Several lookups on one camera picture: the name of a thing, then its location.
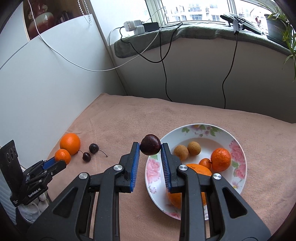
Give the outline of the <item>small mandarin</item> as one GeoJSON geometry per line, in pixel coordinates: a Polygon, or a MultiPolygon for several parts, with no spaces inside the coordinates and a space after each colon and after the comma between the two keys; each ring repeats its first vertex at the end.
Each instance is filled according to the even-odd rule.
{"type": "Polygon", "coordinates": [[[227,149],[218,148],[211,154],[212,170],[215,172],[223,172],[227,170],[231,164],[231,155],[227,149]]]}

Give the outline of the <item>white board panel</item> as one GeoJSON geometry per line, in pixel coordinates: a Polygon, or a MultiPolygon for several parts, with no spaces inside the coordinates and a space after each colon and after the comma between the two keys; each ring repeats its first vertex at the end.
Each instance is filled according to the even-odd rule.
{"type": "Polygon", "coordinates": [[[92,14],[29,38],[24,1],[1,1],[1,144],[51,145],[102,93],[124,95],[92,14]]]}

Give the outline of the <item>black power adapter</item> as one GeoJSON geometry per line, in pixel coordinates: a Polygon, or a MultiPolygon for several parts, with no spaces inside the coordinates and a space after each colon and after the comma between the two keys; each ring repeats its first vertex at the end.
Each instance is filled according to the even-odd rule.
{"type": "Polygon", "coordinates": [[[158,22],[143,23],[144,32],[153,32],[159,30],[158,22]]]}

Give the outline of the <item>white power strip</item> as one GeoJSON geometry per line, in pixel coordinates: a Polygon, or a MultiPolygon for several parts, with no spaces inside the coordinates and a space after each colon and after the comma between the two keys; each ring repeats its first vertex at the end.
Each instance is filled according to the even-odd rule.
{"type": "Polygon", "coordinates": [[[141,35],[145,33],[144,26],[141,20],[126,21],[124,23],[126,32],[133,32],[135,35],[141,35]]]}

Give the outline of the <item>black device on sill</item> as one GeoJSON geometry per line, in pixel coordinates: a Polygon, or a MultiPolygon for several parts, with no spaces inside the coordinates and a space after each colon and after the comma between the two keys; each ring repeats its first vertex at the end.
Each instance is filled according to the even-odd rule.
{"type": "Polygon", "coordinates": [[[258,27],[255,27],[255,25],[253,25],[250,21],[246,20],[241,16],[229,13],[229,14],[222,14],[220,15],[220,17],[223,20],[226,20],[229,23],[229,25],[233,24],[234,20],[236,20],[241,30],[248,30],[255,34],[262,35],[262,31],[258,27]]]}

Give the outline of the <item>dark cherry with stem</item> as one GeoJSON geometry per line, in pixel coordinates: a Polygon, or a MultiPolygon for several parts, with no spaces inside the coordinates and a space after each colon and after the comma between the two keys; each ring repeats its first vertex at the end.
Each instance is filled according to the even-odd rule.
{"type": "Polygon", "coordinates": [[[83,152],[79,150],[79,152],[82,154],[82,160],[85,161],[86,163],[90,162],[91,156],[88,152],[83,152]]]}

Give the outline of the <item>small tangerine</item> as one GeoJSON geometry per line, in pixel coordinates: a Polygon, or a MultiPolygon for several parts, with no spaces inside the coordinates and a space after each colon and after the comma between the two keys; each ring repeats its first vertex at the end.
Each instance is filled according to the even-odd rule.
{"type": "Polygon", "coordinates": [[[54,155],[55,161],[64,161],[67,165],[71,161],[71,155],[66,149],[58,149],[54,155]]]}

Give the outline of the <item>potted spider plant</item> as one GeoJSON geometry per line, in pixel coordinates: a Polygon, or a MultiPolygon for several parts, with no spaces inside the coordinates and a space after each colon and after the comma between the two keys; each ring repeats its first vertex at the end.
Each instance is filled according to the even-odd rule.
{"type": "Polygon", "coordinates": [[[270,11],[265,14],[268,27],[268,37],[277,39],[278,42],[284,44],[289,50],[289,55],[286,57],[284,64],[288,60],[293,63],[294,80],[295,80],[295,29],[288,20],[283,10],[275,1],[254,1],[259,7],[270,11]]]}

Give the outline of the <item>smooth bright orange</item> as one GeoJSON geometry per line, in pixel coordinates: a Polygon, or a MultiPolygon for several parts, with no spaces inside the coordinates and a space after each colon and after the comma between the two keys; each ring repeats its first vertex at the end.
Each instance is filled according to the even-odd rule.
{"type": "Polygon", "coordinates": [[[60,140],[60,149],[65,149],[72,156],[80,150],[80,138],[75,133],[67,133],[60,140]]]}

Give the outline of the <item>dark cherry long stem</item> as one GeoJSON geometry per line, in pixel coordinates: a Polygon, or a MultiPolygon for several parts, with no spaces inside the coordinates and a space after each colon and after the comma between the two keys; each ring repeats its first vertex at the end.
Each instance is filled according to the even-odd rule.
{"type": "Polygon", "coordinates": [[[99,148],[99,145],[95,143],[92,143],[89,145],[89,151],[92,154],[96,154],[97,152],[102,152],[106,157],[108,157],[107,154],[99,148]]]}

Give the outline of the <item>tiny orange kumquat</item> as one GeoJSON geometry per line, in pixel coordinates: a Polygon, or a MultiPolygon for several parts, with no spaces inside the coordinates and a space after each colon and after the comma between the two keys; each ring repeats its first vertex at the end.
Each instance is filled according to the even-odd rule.
{"type": "Polygon", "coordinates": [[[203,158],[200,162],[199,165],[204,166],[206,168],[208,168],[209,170],[211,170],[212,168],[212,163],[211,160],[208,158],[203,158]]]}

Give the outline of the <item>green sill cloth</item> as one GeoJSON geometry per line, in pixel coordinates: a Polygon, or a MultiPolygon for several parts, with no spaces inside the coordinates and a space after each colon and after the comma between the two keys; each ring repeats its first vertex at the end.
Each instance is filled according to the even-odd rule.
{"type": "Polygon", "coordinates": [[[239,32],[235,37],[233,30],[229,27],[209,27],[208,25],[182,25],[168,28],[162,28],[160,31],[147,32],[141,35],[119,39],[114,43],[114,53],[118,58],[127,58],[134,56],[144,50],[158,48],[160,45],[165,45],[179,38],[185,39],[200,39],[200,40],[238,40],[241,42],[249,42],[256,45],[261,45],[289,55],[289,49],[268,40],[265,37],[260,37],[257,34],[246,31],[239,32]]]}

